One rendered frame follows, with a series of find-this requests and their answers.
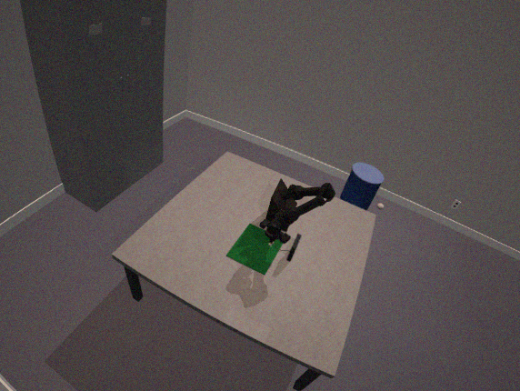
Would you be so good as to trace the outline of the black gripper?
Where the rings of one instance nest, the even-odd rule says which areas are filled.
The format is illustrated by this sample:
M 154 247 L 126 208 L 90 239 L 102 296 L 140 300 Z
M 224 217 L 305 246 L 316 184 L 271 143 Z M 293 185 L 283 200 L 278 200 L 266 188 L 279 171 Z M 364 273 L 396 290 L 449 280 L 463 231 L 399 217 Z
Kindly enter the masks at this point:
M 260 223 L 259 226 L 262 227 L 263 229 L 265 229 L 265 227 L 266 227 L 266 226 L 268 227 L 268 226 L 270 225 L 270 223 L 271 223 L 270 221 L 268 221 L 267 219 L 265 219 L 264 221 L 262 221 L 262 222 Z M 280 229 L 279 229 L 279 233 L 278 233 L 278 237 L 277 237 L 276 239 L 274 239 L 273 242 L 274 242 L 275 240 L 280 240 L 280 242 L 282 242 L 282 243 L 285 244 L 289 239 L 291 239 L 291 236 L 288 235 L 287 233 L 285 233 L 285 234 L 283 235 L 283 232 L 282 232 L 281 230 L 282 230 L 282 227 L 280 227 Z

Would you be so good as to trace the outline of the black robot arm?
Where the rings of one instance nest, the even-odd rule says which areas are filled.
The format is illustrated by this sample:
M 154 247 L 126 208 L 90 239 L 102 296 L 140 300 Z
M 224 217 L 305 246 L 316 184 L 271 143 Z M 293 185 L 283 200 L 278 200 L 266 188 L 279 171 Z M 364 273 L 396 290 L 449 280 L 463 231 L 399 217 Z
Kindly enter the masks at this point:
M 298 207 L 290 207 L 285 210 L 279 210 L 265 231 L 265 235 L 269 239 L 276 239 L 278 237 L 281 226 L 284 228 L 289 227 L 296 220 L 298 220 L 301 215 L 314 208 L 323 206 L 326 202 L 331 202 L 335 196 L 335 191 L 332 188 L 331 183 L 325 183 L 319 187 L 307 188 L 304 188 L 300 185 L 290 185 L 287 190 L 283 189 L 280 195 L 285 202 L 287 199 L 292 197 L 294 200 L 301 200 L 304 196 L 315 196 L 315 198 Z M 326 200 L 324 200 L 324 198 Z

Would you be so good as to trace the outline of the green circuit board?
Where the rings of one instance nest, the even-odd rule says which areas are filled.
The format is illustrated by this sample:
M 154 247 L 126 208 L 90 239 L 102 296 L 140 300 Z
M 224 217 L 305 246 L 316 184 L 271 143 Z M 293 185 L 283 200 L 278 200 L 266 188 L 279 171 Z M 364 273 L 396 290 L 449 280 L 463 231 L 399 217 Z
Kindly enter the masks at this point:
M 271 244 L 264 229 L 249 224 L 226 256 L 265 275 L 282 244 L 280 240 Z

